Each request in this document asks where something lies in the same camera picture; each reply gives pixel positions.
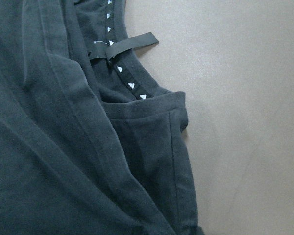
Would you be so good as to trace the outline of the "black graphic t-shirt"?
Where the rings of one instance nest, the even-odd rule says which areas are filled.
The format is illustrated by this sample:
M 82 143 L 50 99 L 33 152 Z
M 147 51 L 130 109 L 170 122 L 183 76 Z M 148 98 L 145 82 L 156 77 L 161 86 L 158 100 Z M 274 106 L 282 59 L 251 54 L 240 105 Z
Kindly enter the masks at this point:
M 123 0 L 0 0 L 0 235 L 201 235 L 185 93 Z

